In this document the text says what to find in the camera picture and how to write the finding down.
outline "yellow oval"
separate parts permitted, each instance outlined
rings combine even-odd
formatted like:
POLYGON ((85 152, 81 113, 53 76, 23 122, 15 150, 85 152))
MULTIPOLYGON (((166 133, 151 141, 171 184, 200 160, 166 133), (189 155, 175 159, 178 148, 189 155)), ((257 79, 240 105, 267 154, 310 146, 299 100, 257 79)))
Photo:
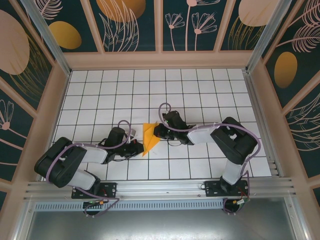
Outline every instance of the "yellow oval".
POLYGON ((96 3, 104 15, 116 22, 129 22, 123 3, 128 11, 132 10, 136 19, 141 17, 146 9, 146 0, 96 0, 96 3))
POLYGON ((239 5, 240 21, 250 27, 265 26, 279 0, 242 0, 239 5))
POLYGON ((0 10, 0 69, 11 75, 21 74, 30 56, 28 35, 10 14, 0 10))
POLYGON ((74 26, 65 21, 55 21, 49 25, 56 42, 65 49, 76 49, 80 47, 82 40, 79 32, 74 26))
POLYGON ((298 69, 296 56, 288 51, 281 53, 275 63, 274 80, 282 89, 287 88, 294 80, 298 69))

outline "black bracket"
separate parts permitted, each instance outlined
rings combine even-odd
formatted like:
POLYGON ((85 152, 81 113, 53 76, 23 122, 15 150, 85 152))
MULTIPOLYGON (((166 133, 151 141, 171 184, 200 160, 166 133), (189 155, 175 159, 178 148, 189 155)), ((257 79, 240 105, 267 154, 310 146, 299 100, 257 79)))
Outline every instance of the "black bracket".
MULTIPOLYGON (((116 182, 102 182, 99 186, 99 191, 96 194, 99 197, 105 198, 115 198, 117 192, 117 183, 116 182)), ((82 191, 74 188, 72 189, 71 194, 72 199, 93 199, 94 197, 86 195, 82 191)))
POLYGON ((201 186, 202 190, 205 190, 206 197, 226 197, 226 196, 241 196, 241 191, 248 195, 248 182, 246 180, 240 180, 236 183, 236 186, 226 194, 220 187, 220 180, 205 181, 201 186))

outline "white tile floor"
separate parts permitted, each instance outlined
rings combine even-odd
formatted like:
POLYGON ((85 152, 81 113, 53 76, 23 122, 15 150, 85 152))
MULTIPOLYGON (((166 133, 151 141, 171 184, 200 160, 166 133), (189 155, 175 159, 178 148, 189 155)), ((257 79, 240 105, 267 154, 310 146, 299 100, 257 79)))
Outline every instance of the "white tile floor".
MULTIPOLYGON (((166 101, 187 123, 231 116, 260 138, 241 69, 146 69, 73 71, 53 141, 64 136, 96 144, 124 119, 142 142, 143 123, 159 122, 158 107, 166 101)), ((170 146, 162 140, 145 157, 80 168, 102 180, 202 179, 219 178, 226 161, 215 143, 170 146)), ((247 169, 253 177, 271 176, 264 148, 247 169)))

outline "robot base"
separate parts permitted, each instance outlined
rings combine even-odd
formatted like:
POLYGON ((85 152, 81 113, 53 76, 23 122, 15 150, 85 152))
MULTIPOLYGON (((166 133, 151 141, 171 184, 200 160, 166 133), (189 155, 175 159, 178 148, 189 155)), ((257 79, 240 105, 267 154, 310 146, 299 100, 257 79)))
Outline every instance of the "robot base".
POLYGON ((234 188, 227 194, 222 188, 220 187, 221 182, 220 180, 215 181, 205 181, 204 187, 202 188, 205 190, 206 197, 226 197, 226 196, 241 196, 241 191, 239 188, 248 195, 248 182, 246 180, 239 180, 234 188))
MULTIPOLYGON (((105 198, 115 198, 117 192, 117 183, 116 182, 105 182, 100 183, 99 191, 96 194, 100 197, 105 198)), ((72 199, 94 199, 94 197, 84 194, 82 191, 74 188, 71 194, 72 199)))

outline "metal vent grille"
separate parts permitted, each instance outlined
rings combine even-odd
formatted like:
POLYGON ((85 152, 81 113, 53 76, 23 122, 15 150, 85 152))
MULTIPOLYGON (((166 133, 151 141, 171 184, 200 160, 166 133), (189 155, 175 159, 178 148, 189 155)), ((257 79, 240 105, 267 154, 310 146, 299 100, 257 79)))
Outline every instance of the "metal vent grille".
MULTIPOLYGON (((88 211, 104 210, 111 203, 89 208, 88 211)), ((222 199, 204 200, 162 200, 162 201, 121 201, 110 211, 146 211, 146 210, 195 210, 222 209, 222 199)), ((83 211, 83 202, 38 202, 35 212, 78 212, 83 211)))

